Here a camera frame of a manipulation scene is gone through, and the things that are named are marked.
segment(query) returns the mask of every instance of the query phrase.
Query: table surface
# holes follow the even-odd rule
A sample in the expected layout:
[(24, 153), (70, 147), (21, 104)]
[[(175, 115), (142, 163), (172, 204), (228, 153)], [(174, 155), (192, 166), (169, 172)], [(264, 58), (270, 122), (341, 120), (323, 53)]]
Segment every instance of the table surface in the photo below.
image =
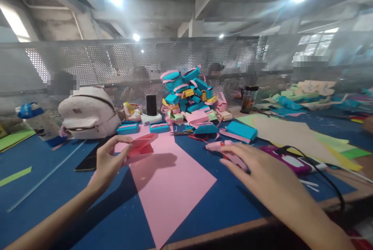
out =
[[(361, 131), (361, 124), (320, 118), (317, 112), (290, 117), (289, 120), (306, 122), (312, 130), (348, 139), (354, 146), (373, 151), (372, 137)], [(177, 249), (246, 231), (268, 224), (273, 219), (270, 212), (220, 164), (219, 157), (203, 149), (204, 143), (186, 136), (177, 136), (175, 141), (218, 181), (170, 237), (164, 249)], [(92, 140), (84, 142), (18, 207), (10, 213), (6, 212), (81, 143), (82, 140), (72, 140), (52, 152), (37, 136), (33, 136), (0, 155), (1, 179), (32, 166), (31, 173), (0, 187), (1, 248), (37, 225), (88, 184), (93, 172), (76, 173), (73, 170), (96, 146), (97, 141)], [(256, 147), (266, 144), (268, 143), (263, 140), (256, 140), (254, 143)], [(373, 158), (361, 157), (356, 161), (364, 166), (363, 174), (373, 178)], [(358, 177), (342, 171), (331, 173), (350, 185), (343, 186), (347, 202), (373, 194), (373, 185)], [(342, 185), (337, 178), (333, 178), (333, 181)], [(305, 179), (319, 183), (324, 181), (317, 175), (307, 176)], [(310, 194), (320, 201), (323, 208), (338, 204), (333, 190), (326, 184), (320, 188), (320, 193)], [(154, 247), (128, 167), (119, 171), (110, 188), (60, 239), (55, 249), (110, 249), (122, 248), (123, 245), (130, 249)]]

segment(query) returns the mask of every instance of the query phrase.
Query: black phone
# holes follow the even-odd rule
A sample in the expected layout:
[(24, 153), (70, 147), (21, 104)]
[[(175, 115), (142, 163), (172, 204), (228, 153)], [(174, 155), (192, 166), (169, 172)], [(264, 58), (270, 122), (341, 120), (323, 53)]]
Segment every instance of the black phone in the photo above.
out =
[(97, 162), (97, 149), (104, 145), (110, 137), (102, 139), (84, 160), (74, 169), (76, 172), (95, 171)]
[(146, 114), (148, 116), (157, 116), (157, 97), (153, 94), (146, 96)]

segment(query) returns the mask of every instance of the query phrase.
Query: pipe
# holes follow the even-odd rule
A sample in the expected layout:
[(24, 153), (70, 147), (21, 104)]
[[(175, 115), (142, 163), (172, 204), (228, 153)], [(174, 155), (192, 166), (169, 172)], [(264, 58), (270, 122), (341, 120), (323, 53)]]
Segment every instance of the pipe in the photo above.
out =
[(40, 6), (40, 5), (30, 5), (26, 2), (26, 0), (22, 0), (23, 4), (25, 4), (28, 8), (30, 9), (39, 9), (39, 10), (69, 10), (71, 11), (71, 13), (73, 14), (73, 17), (74, 17), (74, 20), (75, 20), (75, 24), (77, 25), (77, 28), (78, 28), (78, 32), (79, 32), (79, 35), (80, 35), (80, 38), (82, 40), (84, 40), (83, 38), (83, 34), (82, 34), (82, 31), (80, 29), (80, 26), (79, 26), (79, 23), (78, 23), (78, 19), (77, 19), (77, 16), (75, 15), (75, 13), (70, 10), (68, 7), (62, 7), (62, 6)]

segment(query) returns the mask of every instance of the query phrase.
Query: pink foam sheet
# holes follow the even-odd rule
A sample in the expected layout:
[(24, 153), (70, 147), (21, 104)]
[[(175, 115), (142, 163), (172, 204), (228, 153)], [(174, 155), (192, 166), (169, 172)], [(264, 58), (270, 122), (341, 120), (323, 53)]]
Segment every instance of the pink foam sheet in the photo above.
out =
[[(149, 133), (140, 126), (133, 139)], [(120, 152), (126, 145), (117, 145)], [(216, 182), (168, 133), (151, 143), (154, 154), (129, 165), (157, 249), (161, 249)]]

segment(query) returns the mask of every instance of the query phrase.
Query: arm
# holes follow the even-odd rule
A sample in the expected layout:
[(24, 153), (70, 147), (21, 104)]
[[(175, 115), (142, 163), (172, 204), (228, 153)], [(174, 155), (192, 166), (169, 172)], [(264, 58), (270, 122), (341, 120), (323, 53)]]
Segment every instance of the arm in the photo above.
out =
[(118, 142), (130, 143), (127, 136), (116, 135), (97, 149), (97, 169), (92, 182), (72, 200), (46, 218), (43, 222), (10, 244), (5, 250), (48, 249), (64, 233), (79, 215), (84, 213), (106, 191), (120, 166), (125, 161), (131, 144), (118, 156), (113, 157)]
[(220, 160), (311, 249), (354, 249), (344, 231), (327, 217), (285, 164), (250, 145), (224, 146), (220, 151), (235, 153), (247, 164), (250, 175), (232, 162)]

